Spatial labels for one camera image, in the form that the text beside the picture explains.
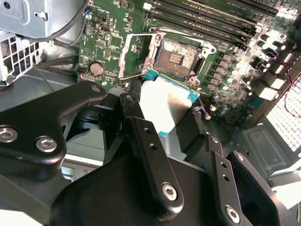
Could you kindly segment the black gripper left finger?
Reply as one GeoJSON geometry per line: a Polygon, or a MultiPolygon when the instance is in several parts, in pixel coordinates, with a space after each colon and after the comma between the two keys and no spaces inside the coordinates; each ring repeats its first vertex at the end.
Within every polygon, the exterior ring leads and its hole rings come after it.
{"type": "Polygon", "coordinates": [[[55,183],[66,155],[71,126],[61,120],[96,107],[101,130],[111,134],[112,152],[131,153],[139,180],[145,185],[144,201],[156,215],[176,215],[184,197],[170,162],[139,102],[121,94],[113,107],[103,105],[106,92],[83,81],[7,109],[0,114],[0,198],[17,209],[35,203],[49,208],[66,188],[55,183]]]}

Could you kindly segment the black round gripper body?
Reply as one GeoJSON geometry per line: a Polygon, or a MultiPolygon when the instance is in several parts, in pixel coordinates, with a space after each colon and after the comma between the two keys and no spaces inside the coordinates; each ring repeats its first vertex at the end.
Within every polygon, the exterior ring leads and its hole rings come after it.
{"type": "Polygon", "coordinates": [[[132,155],[124,155],[68,185],[52,206],[52,226],[218,226],[207,176],[197,167],[169,158],[184,196],[172,220],[157,218],[144,201],[132,155]]]}

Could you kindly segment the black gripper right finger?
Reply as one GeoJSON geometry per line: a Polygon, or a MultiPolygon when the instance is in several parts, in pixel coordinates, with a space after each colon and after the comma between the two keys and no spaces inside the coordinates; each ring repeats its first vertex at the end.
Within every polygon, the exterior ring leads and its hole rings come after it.
{"type": "Polygon", "coordinates": [[[240,153],[224,155],[220,141],[206,132],[189,109],[176,125],[184,161],[206,175],[205,197],[224,225],[282,226],[283,205],[256,169],[240,153]]]}

